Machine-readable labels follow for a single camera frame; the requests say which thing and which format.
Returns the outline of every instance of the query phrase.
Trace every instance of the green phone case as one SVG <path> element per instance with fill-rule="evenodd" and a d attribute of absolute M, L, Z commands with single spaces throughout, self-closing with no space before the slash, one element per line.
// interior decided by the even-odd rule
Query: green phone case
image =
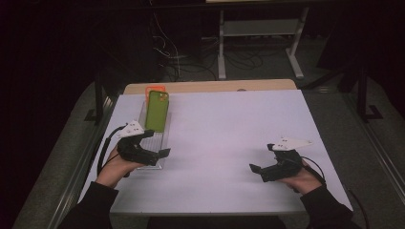
<path fill-rule="evenodd" d="M 168 108 L 169 94 L 167 92 L 150 91 L 145 128 L 155 132 L 164 132 Z"/>

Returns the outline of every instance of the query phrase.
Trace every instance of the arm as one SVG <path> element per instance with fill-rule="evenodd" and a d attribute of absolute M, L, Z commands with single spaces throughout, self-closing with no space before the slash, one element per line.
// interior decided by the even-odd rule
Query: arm
<path fill-rule="evenodd" d="M 58 228 L 109 228 L 110 209 L 118 194 L 114 188 L 127 173 L 143 165 L 122 159 L 117 147 L 107 161 L 83 200 L 68 213 Z"/>
<path fill-rule="evenodd" d="M 352 222 L 352 211 L 339 203 L 326 186 L 304 168 L 295 177 L 280 179 L 288 187 L 296 189 L 303 196 L 303 202 L 309 213 L 309 222 L 314 229 L 359 229 Z"/>

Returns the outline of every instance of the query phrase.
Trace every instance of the person's right hand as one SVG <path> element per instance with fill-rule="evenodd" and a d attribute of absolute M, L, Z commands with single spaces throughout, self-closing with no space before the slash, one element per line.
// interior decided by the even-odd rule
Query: person's right hand
<path fill-rule="evenodd" d="M 322 186 L 322 183 L 306 169 L 302 168 L 301 171 L 294 177 L 286 177 L 278 181 L 285 183 L 288 187 L 293 188 L 300 192 L 302 195 Z"/>

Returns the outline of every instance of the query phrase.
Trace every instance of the forearm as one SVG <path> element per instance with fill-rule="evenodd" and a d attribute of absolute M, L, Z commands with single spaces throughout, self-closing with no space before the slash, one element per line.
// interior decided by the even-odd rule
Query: forearm
<path fill-rule="evenodd" d="M 92 182 L 75 208 L 63 219 L 58 228 L 108 228 L 110 209 L 118 190 Z"/>
<path fill-rule="evenodd" d="M 301 200 L 315 229 L 360 228 L 352 222 L 352 211 L 339 203 L 325 186 L 303 195 Z"/>

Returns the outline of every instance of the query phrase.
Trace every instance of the person's left hand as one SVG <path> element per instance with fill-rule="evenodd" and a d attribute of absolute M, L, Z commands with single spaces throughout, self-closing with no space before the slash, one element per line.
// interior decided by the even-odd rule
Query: person's left hand
<path fill-rule="evenodd" d="M 128 173 L 144 166 L 136 162 L 122 159 L 118 154 L 117 146 L 110 153 L 107 163 L 102 168 L 96 179 L 96 183 L 115 188 L 118 182 Z"/>

